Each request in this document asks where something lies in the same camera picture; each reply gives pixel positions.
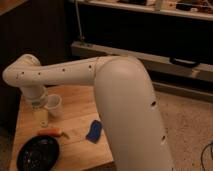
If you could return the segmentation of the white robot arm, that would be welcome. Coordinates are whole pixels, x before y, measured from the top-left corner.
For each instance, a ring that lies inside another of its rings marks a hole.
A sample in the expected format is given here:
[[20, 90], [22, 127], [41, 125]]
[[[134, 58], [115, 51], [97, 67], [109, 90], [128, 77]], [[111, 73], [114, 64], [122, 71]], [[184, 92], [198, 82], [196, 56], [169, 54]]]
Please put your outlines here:
[[135, 57], [100, 56], [43, 66], [24, 54], [3, 80], [33, 107], [47, 101], [47, 85], [91, 85], [117, 171], [176, 171], [149, 74]]

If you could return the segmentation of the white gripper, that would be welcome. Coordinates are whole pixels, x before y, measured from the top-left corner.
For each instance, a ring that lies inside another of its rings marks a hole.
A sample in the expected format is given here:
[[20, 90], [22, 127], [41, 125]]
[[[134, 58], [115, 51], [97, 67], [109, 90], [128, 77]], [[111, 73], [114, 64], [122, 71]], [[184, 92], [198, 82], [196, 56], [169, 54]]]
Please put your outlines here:
[[36, 122], [41, 126], [41, 127], [47, 127], [48, 126], [48, 111], [44, 109], [43, 107], [47, 103], [47, 97], [43, 96], [39, 99], [33, 100], [31, 102], [31, 107], [33, 109], [36, 109], [34, 111], [34, 117], [36, 119]]

